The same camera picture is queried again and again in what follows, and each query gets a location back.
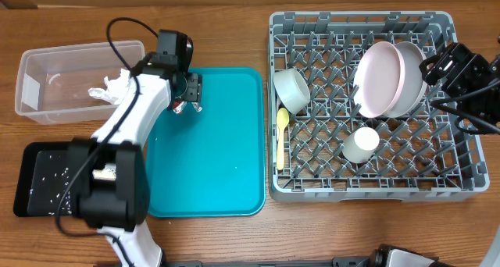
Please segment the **red foil wrapper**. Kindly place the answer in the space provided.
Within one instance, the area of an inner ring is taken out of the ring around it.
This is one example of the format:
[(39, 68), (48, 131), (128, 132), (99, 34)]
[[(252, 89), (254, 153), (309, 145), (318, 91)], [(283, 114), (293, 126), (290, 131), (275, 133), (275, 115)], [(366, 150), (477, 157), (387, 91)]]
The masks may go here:
[(175, 101), (172, 105), (172, 110), (177, 114), (180, 115), (183, 113), (183, 110), (186, 108), (187, 105), (191, 104), (193, 108), (195, 109), (196, 112), (201, 112), (202, 107), (198, 102), (191, 102), (189, 103), (188, 101)]

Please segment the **grey plate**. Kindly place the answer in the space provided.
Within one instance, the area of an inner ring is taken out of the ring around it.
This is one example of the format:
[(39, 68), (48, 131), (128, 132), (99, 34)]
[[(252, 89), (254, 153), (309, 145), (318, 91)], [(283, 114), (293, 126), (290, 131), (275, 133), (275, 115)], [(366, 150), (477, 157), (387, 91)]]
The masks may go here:
[(385, 115), (390, 118), (403, 116), (412, 111), (420, 102), (427, 89), (427, 83), (422, 79), (419, 65), (426, 59), (423, 51), (416, 44), (408, 41), (397, 43), (405, 63), (405, 77), (402, 93), (395, 105)]

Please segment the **white napkin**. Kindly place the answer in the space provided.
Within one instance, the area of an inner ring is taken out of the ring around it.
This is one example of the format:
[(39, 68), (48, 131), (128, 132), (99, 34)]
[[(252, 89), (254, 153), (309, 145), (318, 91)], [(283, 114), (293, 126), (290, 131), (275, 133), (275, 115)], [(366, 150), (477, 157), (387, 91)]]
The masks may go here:
[(112, 105), (119, 105), (127, 95), (130, 82), (130, 71), (121, 69), (120, 75), (116, 79), (110, 80), (108, 77), (104, 78), (106, 89), (92, 87), (88, 89), (88, 94), (94, 99), (103, 100)]

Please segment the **pink rimmed white plate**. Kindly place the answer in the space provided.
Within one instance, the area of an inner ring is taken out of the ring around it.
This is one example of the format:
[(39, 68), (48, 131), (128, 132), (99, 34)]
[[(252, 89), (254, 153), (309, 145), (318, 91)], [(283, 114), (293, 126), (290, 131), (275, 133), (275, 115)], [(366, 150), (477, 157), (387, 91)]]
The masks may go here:
[(359, 113), (375, 118), (390, 110), (400, 97), (404, 84), (405, 64), (402, 53), (390, 42), (372, 45), (362, 56), (355, 71), (353, 96)]

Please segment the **yellow plastic spoon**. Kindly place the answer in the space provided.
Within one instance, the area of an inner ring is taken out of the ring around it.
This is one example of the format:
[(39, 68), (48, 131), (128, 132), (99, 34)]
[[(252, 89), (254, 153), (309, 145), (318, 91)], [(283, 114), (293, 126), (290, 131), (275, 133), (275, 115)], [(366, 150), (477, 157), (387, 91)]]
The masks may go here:
[(289, 123), (289, 112), (286, 108), (280, 108), (277, 112), (277, 170), (284, 169), (284, 131)]

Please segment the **grey bowl with rice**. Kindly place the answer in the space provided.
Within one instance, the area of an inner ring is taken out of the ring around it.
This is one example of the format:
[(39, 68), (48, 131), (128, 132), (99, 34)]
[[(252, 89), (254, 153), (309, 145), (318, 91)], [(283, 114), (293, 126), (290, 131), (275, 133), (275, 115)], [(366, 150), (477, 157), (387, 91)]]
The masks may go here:
[(308, 85), (296, 69), (276, 72), (273, 84), (282, 104), (293, 115), (301, 112), (311, 100)]

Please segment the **white paper cup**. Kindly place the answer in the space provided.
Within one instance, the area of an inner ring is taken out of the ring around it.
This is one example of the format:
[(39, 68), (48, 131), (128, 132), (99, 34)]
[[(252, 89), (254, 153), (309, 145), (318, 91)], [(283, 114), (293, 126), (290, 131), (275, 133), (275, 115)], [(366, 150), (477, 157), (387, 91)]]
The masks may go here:
[(361, 127), (351, 133), (343, 142), (343, 156), (350, 162), (367, 162), (377, 149), (380, 137), (375, 129)]

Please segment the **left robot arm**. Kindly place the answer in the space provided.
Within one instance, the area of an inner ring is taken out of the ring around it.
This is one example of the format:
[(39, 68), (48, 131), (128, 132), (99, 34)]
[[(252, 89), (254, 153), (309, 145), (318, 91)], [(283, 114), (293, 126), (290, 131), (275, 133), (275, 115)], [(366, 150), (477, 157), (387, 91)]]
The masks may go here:
[(189, 72), (194, 45), (186, 34), (161, 30), (157, 49), (130, 69), (127, 93), (89, 139), (73, 139), (64, 196), (72, 215), (104, 236), (123, 266), (164, 266), (163, 249), (146, 223), (150, 189), (143, 148), (165, 110), (202, 110), (202, 75)]

